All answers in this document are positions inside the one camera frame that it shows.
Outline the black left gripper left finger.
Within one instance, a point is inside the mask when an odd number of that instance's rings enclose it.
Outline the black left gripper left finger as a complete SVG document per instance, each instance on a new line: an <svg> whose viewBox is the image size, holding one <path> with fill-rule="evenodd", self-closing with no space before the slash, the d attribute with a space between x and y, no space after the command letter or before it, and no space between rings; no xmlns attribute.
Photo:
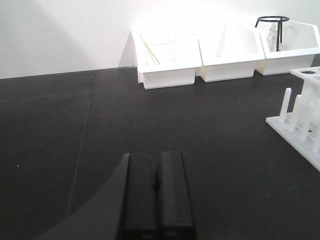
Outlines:
<svg viewBox="0 0 320 240"><path fill-rule="evenodd" d="M153 240L157 234L152 158L125 153L99 191L40 240Z"/></svg>

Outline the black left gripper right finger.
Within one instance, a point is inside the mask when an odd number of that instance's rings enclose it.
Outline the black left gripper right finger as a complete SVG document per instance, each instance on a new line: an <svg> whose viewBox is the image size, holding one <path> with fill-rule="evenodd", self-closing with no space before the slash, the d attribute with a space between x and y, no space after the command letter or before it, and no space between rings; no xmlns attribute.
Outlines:
<svg viewBox="0 0 320 240"><path fill-rule="evenodd" d="M156 180L159 239L194 240L196 229L181 152L161 153Z"/></svg>

